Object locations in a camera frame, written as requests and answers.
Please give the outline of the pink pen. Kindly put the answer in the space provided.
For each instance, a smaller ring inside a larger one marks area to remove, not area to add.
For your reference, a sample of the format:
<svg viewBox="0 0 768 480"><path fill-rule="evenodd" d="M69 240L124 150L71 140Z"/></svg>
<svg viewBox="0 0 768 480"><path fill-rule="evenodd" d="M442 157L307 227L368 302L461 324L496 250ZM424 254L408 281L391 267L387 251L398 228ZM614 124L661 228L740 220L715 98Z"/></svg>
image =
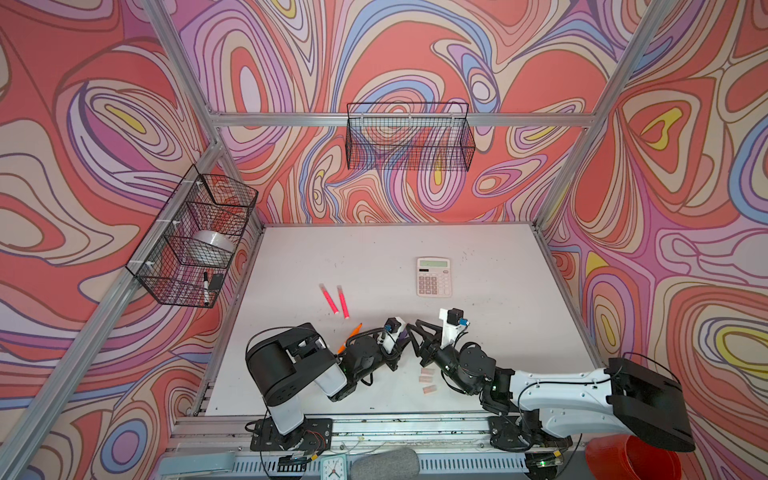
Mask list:
<svg viewBox="0 0 768 480"><path fill-rule="evenodd" d="M338 309L336 303L334 302L332 296L330 295L330 293L327 290L322 290L322 293L323 293L323 296L324 296L324 298L325 298L329 308L331 309L331 311L334 314L338 314L339 313L339 309Z"/></svg>
<svg viewBox="0 0 768 480"><path fill-rule="evenodd" d="M341 291L341 290L339 290L338 294L339 294L339 300L340 300L340 303L341 303L344 319L349 319L350 318L350 313L349 313L349 309L348 309L348 305L347 305L347 302L346 302L345 295L344 295L343 291Z"/></svg>

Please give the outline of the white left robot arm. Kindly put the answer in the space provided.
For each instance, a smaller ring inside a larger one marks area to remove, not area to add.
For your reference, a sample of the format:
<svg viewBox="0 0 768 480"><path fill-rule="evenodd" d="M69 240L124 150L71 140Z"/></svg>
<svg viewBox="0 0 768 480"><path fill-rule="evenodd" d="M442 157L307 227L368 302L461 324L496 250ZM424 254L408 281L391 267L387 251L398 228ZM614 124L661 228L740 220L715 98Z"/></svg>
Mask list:
<svg viewBox="0 0 768 480"><path fill-rule="evenodd" d="M341 401L358 385L372 385L380 367L396 371L409 343L406 323L399 317L351 335L340 353L332 352L310 323L266 331L273 335L265 339L254 335L248 341L244 361L281 436L303 428L305 415L298 395L307 386L314 384L329 400Z"/></svg>

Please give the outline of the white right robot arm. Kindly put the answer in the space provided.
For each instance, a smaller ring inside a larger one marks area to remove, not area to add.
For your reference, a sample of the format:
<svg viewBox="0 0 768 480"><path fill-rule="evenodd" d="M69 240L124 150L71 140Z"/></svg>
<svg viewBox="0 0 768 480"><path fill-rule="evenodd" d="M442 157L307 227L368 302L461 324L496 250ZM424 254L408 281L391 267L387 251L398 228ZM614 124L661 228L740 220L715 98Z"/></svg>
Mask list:
<svg viewBox="0 0 768 480"><path fill-rule="evenodd" d="M517 414L512 429L525 447L546 436L626 433L667 451L696 448L683 388L670 372L654 371L628 355L574 374L505 369L475 342L444 343L437 325L418 320L406 330L421 364L436 365L452 390L477 398L491 414Z"/></svg>

